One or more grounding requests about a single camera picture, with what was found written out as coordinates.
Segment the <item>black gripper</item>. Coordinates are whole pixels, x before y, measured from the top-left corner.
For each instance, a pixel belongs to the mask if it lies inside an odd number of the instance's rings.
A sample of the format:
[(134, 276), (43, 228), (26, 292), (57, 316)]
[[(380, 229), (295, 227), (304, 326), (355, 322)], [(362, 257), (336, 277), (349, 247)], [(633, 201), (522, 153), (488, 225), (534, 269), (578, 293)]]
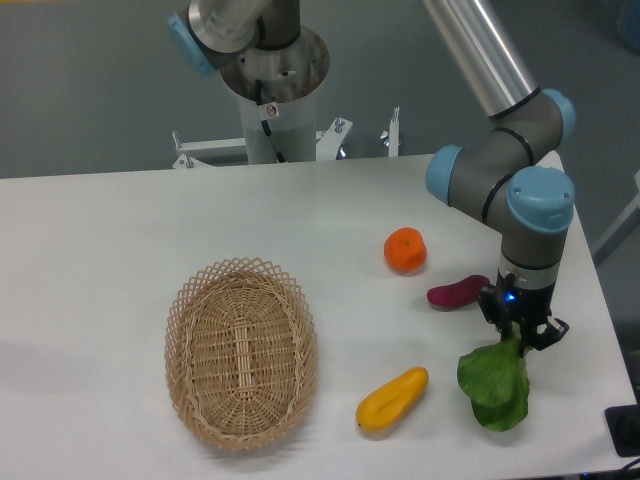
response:
[(530, 350), (542, 351), (562, 340), (570, 326), (551, 317), (551, 299), (557, 280), (557, 265), (528, 269), (516, 264), (500, 264), (497, 288), (482, 287), (477, 303), (485, 320), (500, 334), (510, 338), (510, 325), (520, 320), (520, 356)]

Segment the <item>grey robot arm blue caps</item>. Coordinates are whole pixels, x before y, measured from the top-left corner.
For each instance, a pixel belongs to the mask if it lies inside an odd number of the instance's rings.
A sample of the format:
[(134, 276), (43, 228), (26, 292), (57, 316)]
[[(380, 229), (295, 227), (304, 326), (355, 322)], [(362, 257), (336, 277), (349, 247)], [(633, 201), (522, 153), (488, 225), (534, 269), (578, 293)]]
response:
[[(545, 155), (572, 132), (575, 110), (541, 89), (486, 1), (429, 1), (426, 9), (492, 123), (477, 146), (448, 145), (430, 160), (425, 185), (435, 198), (500, 233), (496, 282), (478, 302), (503, 337), (544, 350), (567, 333), (551, 313), (575, 188)], [(296, 1), (192, 1), (168, 21), (190, 67), (219, 73), (235, 94), (252, 164), (334, 159), (336, 136), (315, 131), (307, 102), (324, 82), (329, 54), (300, 22)]]

